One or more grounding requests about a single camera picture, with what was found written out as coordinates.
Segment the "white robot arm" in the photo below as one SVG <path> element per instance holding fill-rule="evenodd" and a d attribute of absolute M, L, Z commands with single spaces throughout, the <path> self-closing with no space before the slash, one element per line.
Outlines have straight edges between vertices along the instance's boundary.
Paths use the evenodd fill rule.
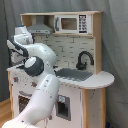
<path fill-rule="evenodd" d="M 36 124 L 50 116 L 60 87 L 53 69 L 56 54 L 46 44 L 36 43 L 25 26 L 15 28 L 15 34 L 7 40 L 7 46 L 26 58 L 24 71 L 37 86 L 25 109 L 2 128 L 38 128 Z"/>

